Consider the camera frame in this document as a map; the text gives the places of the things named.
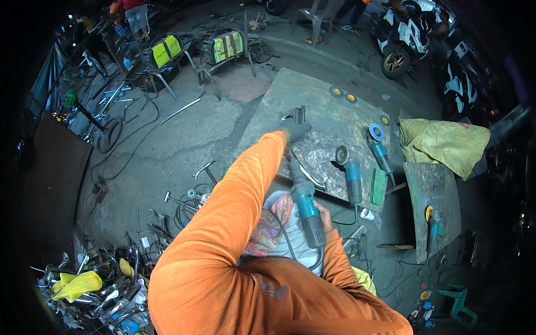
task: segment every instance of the motorcycle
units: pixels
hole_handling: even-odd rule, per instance
[[[383,74],[387,78],[396,79],[408,73],[415,79],[411,63],[428,54],[428,34],[435,23],[435,15],[426,12],[426,19],[423,19],[421,6],[413,0],[403,1],[402,5],[407,8],[405,17],[392,8],[380,15],[373,13],[372,35],[385,56],[382,62]]]
[[[280,16],[287,9],[288,0],[257,0],[270,15]]]
[[[446,55],[436,53],[432,60],[437,95],[444,106],[443,120],[458,122],[467,117],[487,128],[498,121],[494,99],[472,66],[464,66],[451,50]]]

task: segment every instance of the shorts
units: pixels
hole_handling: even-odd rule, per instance
[[[137,6],[125,12],[126,19],[130,23],[130,26],[135,33],[139,32],[140,29],[147,27],[146,14],[146,5]]]

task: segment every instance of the hand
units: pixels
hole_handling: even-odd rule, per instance
[[[287,143],[292,143],[299,139],[310,129],[311,125],[309,123],[296,123],[293,118],[285,119],[277,128],[277,130],[281,130],[282,132],[286,132],[288,134]]]
[[[334,230],[335,226],[333,225],[333,222],[331,222],[330,211],[314,200],[312,201],[312,205],[318,209],[318,212],[320,213],[320,219],[322,220],[322,225],[324,226],[324,232],[327,233]]]

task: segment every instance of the workshop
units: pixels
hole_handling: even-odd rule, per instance
[[[3,21],[4,332],[530,333],[531,11],[242,1]]]

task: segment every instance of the green sponge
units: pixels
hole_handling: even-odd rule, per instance
[[[385,190],[385,171],[381,169],[374,169],[374,179],[372,183],[372,203],[380,206],[383,200],[383,194]]]

